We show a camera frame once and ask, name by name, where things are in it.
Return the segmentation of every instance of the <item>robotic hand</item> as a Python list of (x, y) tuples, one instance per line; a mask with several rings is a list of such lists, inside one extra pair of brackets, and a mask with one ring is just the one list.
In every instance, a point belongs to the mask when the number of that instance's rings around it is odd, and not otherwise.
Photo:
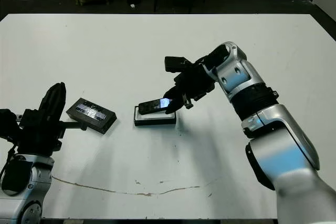
[(245, 151), (258, 181), (276, 191), (280, 223), (336, 223), (336, 192), (318, 176), (314, 146), (237, 45), (225, 42), (195, 63), (166, 57), (165, 68), (181, 72), (164, 95), (172, 99), (166, 113), (190, 109), (219, 83), (252, 138)]
[(50, 156), (61, 148), (58, 139), (65, 129), (86, 129), (80, 123), (59, 120), (65, 98), (61, 82), (48, 90), (38, 110), (27, 109), (19, 116), (0, 110), (0, 137), (14, 144), (0, 173), (0, 224), (39, 223), (51, 185), (54, 160)]

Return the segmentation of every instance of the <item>table surface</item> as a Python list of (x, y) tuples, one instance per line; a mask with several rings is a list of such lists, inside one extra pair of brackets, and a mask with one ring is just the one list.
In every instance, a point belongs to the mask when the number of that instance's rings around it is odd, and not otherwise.
[[(255, 178), (248, 139), (219, 86), (179, 110), (176, 126), (133, 123), (135, 105), (173, 85), (165, 56), (195, 61), (225, 41), (278, 91), (320, 155), (320, 176), (336, 188), (336, 43), (310, 15), (14, 14), (0, 23), (1, 108), (38, 108), (63, 81), (65, 111), (83, 97), (118, 117), (105, 135), (65, 132), (43, 216), (276, 217), (275, 194)], [(0, 164), (10, 147), (0, 142)]]

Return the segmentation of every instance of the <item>phone screen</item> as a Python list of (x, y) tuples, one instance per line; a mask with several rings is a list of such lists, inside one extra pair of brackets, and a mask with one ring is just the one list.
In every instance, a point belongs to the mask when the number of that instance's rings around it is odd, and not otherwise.
[(157, 99), (150, 102), (139, 103), (139, 113), (146, 115), (154, 112), (165, 110), (168, 107), (171, 100), (168, 98)]

